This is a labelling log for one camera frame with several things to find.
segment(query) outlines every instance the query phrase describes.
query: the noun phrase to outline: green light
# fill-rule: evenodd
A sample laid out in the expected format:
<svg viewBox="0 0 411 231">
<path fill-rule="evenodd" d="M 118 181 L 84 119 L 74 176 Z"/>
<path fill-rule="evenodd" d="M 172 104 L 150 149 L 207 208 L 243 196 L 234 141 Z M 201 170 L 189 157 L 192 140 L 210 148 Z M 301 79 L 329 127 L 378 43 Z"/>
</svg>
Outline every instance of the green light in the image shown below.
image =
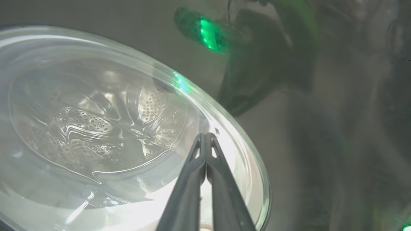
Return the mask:
<svg viewBox="0 0 411 231">
<path fill-rule="evenodd" d="M 177 84 L 180 91 L 187 92 L 189 88 L 185 78 L 177 72 L 173 72 L 173 74 L 177 77 Z"/>
<path fill-rule="evenodd" d="M 200 26 L 201 38 L 203 39 L 204 44 L 210 50 L 220 52 L 221 49 L 215 39 L 215 35 L 216 33 L 218 33 L 219 28 L 213 23 L 204 19 L 201 19 Z"/>
<path fill-rule="evenodd" d="M 304 24 L 309 28 L 311 34 L 315 39 L 318 39 L 318 28 L 315 17 L 304 0 L 277 0 L 278 3 L 295 10 L 301 17 Z"/>
</svg>

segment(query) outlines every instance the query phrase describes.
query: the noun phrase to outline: green led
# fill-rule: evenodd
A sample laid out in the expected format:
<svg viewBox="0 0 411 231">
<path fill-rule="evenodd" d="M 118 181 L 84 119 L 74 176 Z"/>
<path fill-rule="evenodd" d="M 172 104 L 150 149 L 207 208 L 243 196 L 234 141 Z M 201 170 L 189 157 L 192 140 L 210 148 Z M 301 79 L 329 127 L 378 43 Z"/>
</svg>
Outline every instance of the green led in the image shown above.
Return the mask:
<svg viewBox="0 0 411 231">
<path fill-rule="evenodd" d="M 219 28 L 215 24 L 205 19 L 200 20 L 200 33 L 201 33 L 201 38 L 203 40 L 203 43 L 210 50 L 220 52 L 221 49 L 218 46 L 216 38 L 215 38 L 215 35 L 218 32 L 219 32 Z"/>
<path fill-rule="evenodd" d="M 173 72 L 173 74 L 177 77 L 177 84 L 180 91 L 187 92 L 189 88 L 185 78 L 177 72 Z"/>
</svg>

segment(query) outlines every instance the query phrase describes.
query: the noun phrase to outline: washing machine door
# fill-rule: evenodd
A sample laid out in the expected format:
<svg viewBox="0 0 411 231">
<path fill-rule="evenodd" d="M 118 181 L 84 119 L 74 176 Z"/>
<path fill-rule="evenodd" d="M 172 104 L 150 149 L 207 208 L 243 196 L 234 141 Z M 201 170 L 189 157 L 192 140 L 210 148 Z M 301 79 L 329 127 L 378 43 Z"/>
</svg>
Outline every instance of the washing machine door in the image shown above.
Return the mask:
<svg viewBox="0 0 411 231">
<path fill-rule="evenodd" d="M 410 11 L 404 0 L 0 3 L 1 220 L 154 230 L 195 136 L 212 132 L 256 230 L 410 229 Z M 16 28 L 27 24 L 77 31 Z"/>
</svg>

